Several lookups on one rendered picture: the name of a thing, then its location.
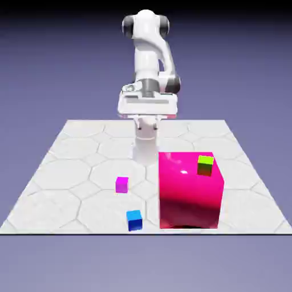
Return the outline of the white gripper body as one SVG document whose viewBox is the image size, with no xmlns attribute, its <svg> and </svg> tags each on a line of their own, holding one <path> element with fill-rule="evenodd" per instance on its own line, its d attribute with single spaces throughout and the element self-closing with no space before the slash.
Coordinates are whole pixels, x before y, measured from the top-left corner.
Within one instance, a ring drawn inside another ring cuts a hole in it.
<svg viewBox="0 0 292 292">
<path fill-rule="evenodd" d="M 121 116 L 176 116 L 177 102 L 176 94 L 154 92 L 154 97 L 143 97 L 141 91 L 121 91 L 117 111 Z"/>
</svg>

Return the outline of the small green cube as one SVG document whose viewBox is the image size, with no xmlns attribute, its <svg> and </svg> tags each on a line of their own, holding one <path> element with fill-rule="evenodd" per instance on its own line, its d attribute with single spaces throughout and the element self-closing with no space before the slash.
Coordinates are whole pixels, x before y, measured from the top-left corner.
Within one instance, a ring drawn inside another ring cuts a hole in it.
<svg viewBox="0 0 292 292">
<path fill-rule="evenodd" d="M 213 156 L 199 155 L 197 160 L 197 174 L 203 176 L 211 176 L 213 164 Z"/>
</svg>

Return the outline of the small blue cube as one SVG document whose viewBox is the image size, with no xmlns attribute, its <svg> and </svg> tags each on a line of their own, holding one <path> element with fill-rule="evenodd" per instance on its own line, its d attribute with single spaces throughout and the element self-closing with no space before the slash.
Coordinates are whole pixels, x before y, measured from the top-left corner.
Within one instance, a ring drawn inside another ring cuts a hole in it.
<svg viewBox="0 0 292 292">
<path fill-rule="evenodd" d="M 143 228 L 143 218 L 140 210 L 126 211 L 128 231 L 141 230 Z"/>
</svg>

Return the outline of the small magenta cube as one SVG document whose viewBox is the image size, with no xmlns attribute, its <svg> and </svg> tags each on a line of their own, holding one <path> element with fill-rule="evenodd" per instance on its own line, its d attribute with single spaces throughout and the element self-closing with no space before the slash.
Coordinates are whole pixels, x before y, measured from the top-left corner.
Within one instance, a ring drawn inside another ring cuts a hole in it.
<svg viewBox="0 0 292 292">
<path fill-rule="evenodd" d="M 128 193 L 128 177 L 117 177 L 115 182 L 116 193 Z"/>
</svg>

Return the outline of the large pink box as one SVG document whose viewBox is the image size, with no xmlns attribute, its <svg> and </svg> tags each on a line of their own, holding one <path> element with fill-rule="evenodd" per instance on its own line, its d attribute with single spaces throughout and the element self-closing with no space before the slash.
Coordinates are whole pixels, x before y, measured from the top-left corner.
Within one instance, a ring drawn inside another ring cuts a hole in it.
<svg viewBox="0 0 292 292">
<path fill-rule="evenodd" d="M 212 175 L 197 174 L 199 155 L 212 152 L 159 152 L 159 225 L 162 229 L 216 229 L 224 178 L 214 159 Z"/>
</svg>

